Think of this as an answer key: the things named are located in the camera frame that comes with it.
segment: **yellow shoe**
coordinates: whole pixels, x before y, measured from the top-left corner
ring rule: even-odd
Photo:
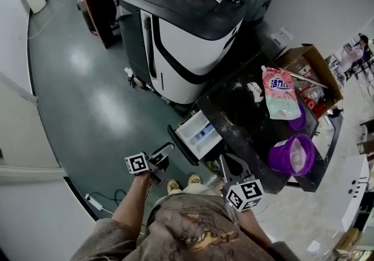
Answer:
[[[169,180],[169,182],[168,182],[168,194],[169,194],[172,190],[175,190],[175,189],[181,189],[181,188],[179,187],[178,182],[177,182],[175,179],[171,179],[171,180]]]
[[[198,184],[201,183],[201,178],[200,178],[200,176],[197,175],[197,174],[192,174],[192,175],[190,176],[190,178],[188,178],[188,185],[190,185],[190,184],[194,184],[194,183],[198,183]]]

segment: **purple cup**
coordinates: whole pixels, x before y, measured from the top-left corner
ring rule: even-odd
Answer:
[[[292,143],[298,139],[306,153],[304,167],[297,173],[293,170],[290,160]],[[315,148],[310,138],[305,134],[295,134],[289,140],[276,143],[269,150],[269,166],[278,172],[301,176],[310,172],[314,164]]]
[[[299,109],[302,115],[298,117],[297,119],[288,121],[288,125],[290,125],[290,127],[296,131],[304,129],[306,125],[305,110],[300,103],[299,103]]]

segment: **pink detergent bag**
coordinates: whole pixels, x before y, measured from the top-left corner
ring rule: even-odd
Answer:
[[[301,116],[291,74],[262,66],[262,82],[270,119],[294,120]]]

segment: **brown box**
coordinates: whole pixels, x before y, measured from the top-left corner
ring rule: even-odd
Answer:
[[[362,232],[356,228],[350,228],[339,240],[335,250],[341,255],[349,255],[360,240]]]
[[[333,73],[331,73],[330,68],[328,67],[324,58],[314,45],[303,44],[303,47],[289,49],[284,55],[279,57],[276,64],[281,68],[285,68],[292,61],[301,56],[308,61],[320,82],[329,88],[333,97],[333,100],[328,100],[325,104],[325,108],[316,115],[317,118],[320,118],[327,112],[327,110],[342,100],[343,96],[340,92],[337,81],[333,76]]]

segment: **black table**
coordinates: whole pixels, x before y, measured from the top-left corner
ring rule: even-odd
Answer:
[[[264,190],[277,194],[287,184],[290,175],[274,171],[268,166],[269,149],[275,143],[287,140],[296,133],[307,134],[312,138],[318,120],[302,99],[299,99],[299,103],[306,111],[307,119],[303,131],[293,131],[287,121],[270,119],[265,99],[255,103],[247,88],[247,83],[256,82],[263,89],[262,65],[276,68],[272,61],[259,52],[200,97],[197,105],[223,137],[224,142],[248,163],[253,174],[260,179]],[[311,172],[304,176],[295,176],[304,191],[317,190],[330,161],[326,160],[316,150],[316,160]]]

